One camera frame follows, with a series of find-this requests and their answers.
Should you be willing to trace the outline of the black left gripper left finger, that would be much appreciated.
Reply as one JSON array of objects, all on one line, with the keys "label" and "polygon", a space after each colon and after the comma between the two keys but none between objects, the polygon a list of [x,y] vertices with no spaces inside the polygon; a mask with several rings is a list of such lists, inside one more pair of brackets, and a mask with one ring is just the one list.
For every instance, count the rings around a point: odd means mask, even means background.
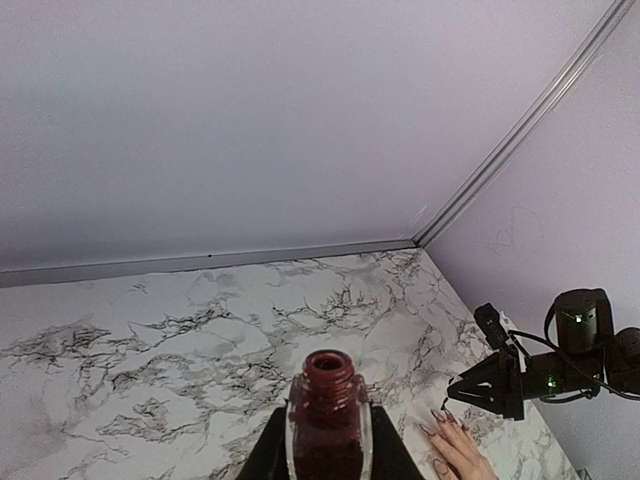
[{"label": "black left gripper left finger", "polygon": [[236,480],[289,480],[285,427],[286,408],[276,408]]}]

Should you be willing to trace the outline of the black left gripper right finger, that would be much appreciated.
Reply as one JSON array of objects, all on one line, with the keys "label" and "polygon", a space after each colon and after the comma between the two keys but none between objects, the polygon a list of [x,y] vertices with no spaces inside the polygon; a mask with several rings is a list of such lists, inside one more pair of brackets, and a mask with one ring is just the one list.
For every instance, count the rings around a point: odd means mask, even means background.
[{"label": "black left gripper right finger", "polygon": [[424,480],[382,406],[371,408],[373,458],[371,480]]}]

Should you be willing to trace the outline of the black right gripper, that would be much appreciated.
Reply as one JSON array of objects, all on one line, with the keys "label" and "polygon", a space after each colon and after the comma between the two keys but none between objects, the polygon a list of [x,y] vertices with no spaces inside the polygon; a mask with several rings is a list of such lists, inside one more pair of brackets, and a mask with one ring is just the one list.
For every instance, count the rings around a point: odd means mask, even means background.
[{"label": "black right gripper", "polygon": [[[500,389],[500,397],[491,393]],[[524,399],[519,361],[505,352],[488,357],[462,372],[447,390],[450,399],[463,402],[505,419],[523,420]]]}]

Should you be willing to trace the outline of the dark red nail polish bottle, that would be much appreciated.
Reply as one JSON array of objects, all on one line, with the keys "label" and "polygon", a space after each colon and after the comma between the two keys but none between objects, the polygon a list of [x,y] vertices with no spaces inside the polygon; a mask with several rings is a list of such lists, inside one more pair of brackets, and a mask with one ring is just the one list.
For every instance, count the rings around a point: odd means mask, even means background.
[{"label": "dark red nail polish bottle", "polygon": [[371,405],[364,378],[346,353],[314,351],[294,376],[286,407],[285,451],[291,479],[371,477]]}]

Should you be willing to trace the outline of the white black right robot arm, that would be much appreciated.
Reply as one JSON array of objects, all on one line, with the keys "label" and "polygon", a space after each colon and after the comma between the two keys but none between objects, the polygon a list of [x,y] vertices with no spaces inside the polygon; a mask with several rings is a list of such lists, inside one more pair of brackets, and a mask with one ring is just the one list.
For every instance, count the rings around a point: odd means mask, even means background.
[{"label": "white black right robot arm", "polygon": [[492,354],[450,383],[450,400],[520,421],[529,400],[565,404],[602,390],[639,399],[639,329],[614,331],[611,303],[600,288],[559,294],[542,337],[517,330],[490,303],[473,317]]}]

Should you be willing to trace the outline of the person's hand with painted nails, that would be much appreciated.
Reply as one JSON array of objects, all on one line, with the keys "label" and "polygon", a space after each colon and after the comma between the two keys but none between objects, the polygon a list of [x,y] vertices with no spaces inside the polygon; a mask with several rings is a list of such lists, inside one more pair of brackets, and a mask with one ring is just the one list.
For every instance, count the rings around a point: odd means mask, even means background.
[{"label": "person's hand with painted nails", "polygon": [[419,428],[439,456],[432,461],[442,480],[498,480],[489,460],[480,452],[469,428],[447,409],[431,410],[437,428]]}]

